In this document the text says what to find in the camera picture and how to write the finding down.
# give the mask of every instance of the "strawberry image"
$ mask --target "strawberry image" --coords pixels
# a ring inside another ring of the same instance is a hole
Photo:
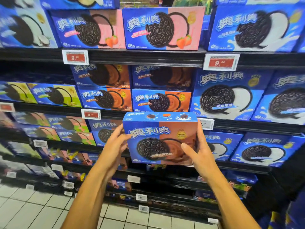
[[[113,41],[113,44],[116,45],[118,42],[119,42],[119,39],[117,38],[117,36],[113,35],[111,37],[112,41]]]
[[[106,38],[106,44],[109,46],[109,47],[113,47],[113,40],[112,38]]]
[[[185,46],[185,38],[179,38],[177,40],[177,46],[180,48],[180,49],[183,49],[184,46]]]
[[[188,46],[192,43],[192,37],[187,35],[185,36],[185,45]]]

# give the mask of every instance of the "hand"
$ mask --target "hand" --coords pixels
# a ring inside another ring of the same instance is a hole
[[[121,134],[123,130],[123,124],[118,126],[114,132],[111,134],[104,149],[98,158],[95,166],[101,167],[105,172],[105,181],[107,182],[116,172],[121,154],[127,148],[125,143],[128,139],[132,137],[131,134]]]
[[[216,165],[215,158],[208,146],[199,120],[197,125],[197,137],[199,142],[198,153],[186,143],[182,143],[181,148],[190,158],[192,158],[194,166],[200,176],[209,182],[209,180],[212,180],[214,175],[219,172],[219,168]]]

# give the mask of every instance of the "tiled floor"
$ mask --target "tiled floor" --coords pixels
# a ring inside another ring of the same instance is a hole
[[[0,229],[60,229],[74,198],[0,186]],[[218,229],[136,209],[103,204],[97,229]]]

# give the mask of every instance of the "supermarket aisle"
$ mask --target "supermarket aisle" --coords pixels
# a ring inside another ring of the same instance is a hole
[[[74,200],[67,196],[0,185],[0,229],[60,229]],[[203,224],[136,209],[103,204],[100,229],[217,229]]]

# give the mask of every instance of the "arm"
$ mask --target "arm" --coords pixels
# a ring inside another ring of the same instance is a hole
[[[120,135],[122,129],[123,125],[120,125],[111,134],[99,159],[81,185],[61,229],[96,229],[107,181],[117,170],[121,153],[127,147],[124,142],[131,137],[130,134]]]
[[[206,142],[200,122],[198,122],[197,136],[199,151],[196,153],[190,146],[182,143],[183,151],[193,159],[194,166],[212,188],[226,229],[260,229],[250,215],[238,195],[229,185],[227,179],[219,170],[214,156]]]

